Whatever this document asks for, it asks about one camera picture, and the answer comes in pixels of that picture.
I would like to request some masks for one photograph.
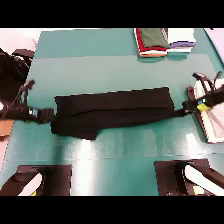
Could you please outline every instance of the black trousers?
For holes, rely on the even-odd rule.
[[[146,124],[175,114],[169,88],[56,96],[53,134],[95,140],[97,131]]]

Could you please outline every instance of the red cloth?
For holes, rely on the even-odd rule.
[[[140,52],[150,51],[150,50],[157,50],[157,51],[166,51],[167,50],[164,47],[144,47],[142,37],[141,37],[141,33],[140,33],[140,28],[136,28],[136,36],[137,36],[138,46],[139,46]]]

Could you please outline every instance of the folded black garment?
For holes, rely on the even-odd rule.
[[[56,96],[53,134],[95,140],[104,128],[146,124],[175,113],[169,88]]]

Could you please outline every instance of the table surface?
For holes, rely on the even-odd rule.
[[[56,108],[53,97],[168,86],[176,108],[187,99],[193,72],[211,78],[223,65],[203,29],[197,46],[160,59],[137,56],[133,29],[42,32],[28,79],[29,104]],[[71,195],[158,195],[154,162],[208,158],[224,174],[223,144],[207,144],[196,117],[105,129],[95,141],[52,135],[50,125],[16,121],[0,186],[25,164],[72,164]]]

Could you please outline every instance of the black cloth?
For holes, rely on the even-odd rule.
[[[134,126],[172,117],[169,88],[56,96],[53,134],[95,140],[103,128]]]

